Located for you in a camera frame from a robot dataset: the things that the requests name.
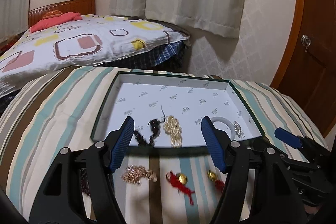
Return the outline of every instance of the white ring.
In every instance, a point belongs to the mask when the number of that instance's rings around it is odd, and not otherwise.
[[[222,122],[222,123],[226,124],[229,127],[229,129],[231,130],[230,140],[233,141],[235,139],[236,131],[235,131],[235,127],[232,124],[232,122],[230,122],[228,119],[225,119],[224,117],[219,117],[219,116],[212,117],[210,120],[211,120],[211,122]]]

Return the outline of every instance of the wooden door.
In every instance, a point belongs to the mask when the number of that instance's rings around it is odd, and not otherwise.
[[[295,49],[278,85],[278,90],[292,97],[324,136],[336,122],[335,26],[335,0],[304,0]],[[311,41],[307,49],[301,42],[303,35]]]

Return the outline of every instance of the patterned bedspread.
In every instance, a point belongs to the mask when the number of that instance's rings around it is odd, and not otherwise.
[[[0,185],[26,219],[58,151],[64,146],[74,151],[92,144],[90,134],[95,118],[110,83],[120,70],[131,71],[114,67],[69,67],[44,75],[25,85],[0,118]],[[308,136],[326,147],[317,127],[291,98],[263,84],[237,80],[233,83],[269,141],[289,157],[306,161],[300,152],[274,137],[277,127]],[[141,186],[125,184],[120,174],[130,164],[153,169],[159,174],[159,180],[156,183],[142,181]],[[114,175],[114,184],[127,223],[209,223],[219,200],[219,193],[206,177],[209,169],[219,174],[210,156],[126,157]],[[165,174],[170,170],[182,170],[187,175],[187,186],[196,191],[193,207],[187,197],[167,183]],[[242,219],[248,217],[252,189],[253,171],[250,171]],[[90,199],[85,198],[84,203],[88,216],[94,218]]]
[[[160,70],[177,70],[182,68],[184,52],[188,45],[189,43],[185,41],[164,44],[152,49],[149,52],[103,63],[98,66],[130,69],[151,69],[156,67],[156,69],[160,68]],[[18,92],[19,90],[0,97],[0,117]]]
[[[82,18],[34,33],[27,30],[0,56],[0,97],[59,69],[122,60],[189,39],[188,33],[168,23],[118,16]]]

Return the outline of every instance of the metal screw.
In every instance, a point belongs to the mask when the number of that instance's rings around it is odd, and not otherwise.
[[[275,153],[275,150],[273,148],[271,148],[271,147],[268,147],[266,149],[266,151],[267,151],[268,154],[274,154]]]
[[[69,148],[67,148],[67,147],[63,147],[62,149],[61,149],[61,151],[60,151],[60,153],[62,154],[62,155],[65,155],[66,153],[68,153],[69,152]]]
[[[104,144],[103,141],[98,141],[98,142],[95,143],[94,146],[97,147],[97,148],[102,148],[104,145],[105,145],[105,144]]]
[[[232,142],[231,142],[231,146],[237,148],[237,147],[240,146],[240,143],[237,142],[237,141],[232,141]]]

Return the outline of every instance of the blue plaid sheet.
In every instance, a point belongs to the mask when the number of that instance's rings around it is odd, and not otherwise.
[[[180,69],[186,45],[183,41],[164,44],[149,52],[137,54],[125,59],[103,63],[101,67],[120,67],[130,69],[150,69],[165,62],[171,69]]]

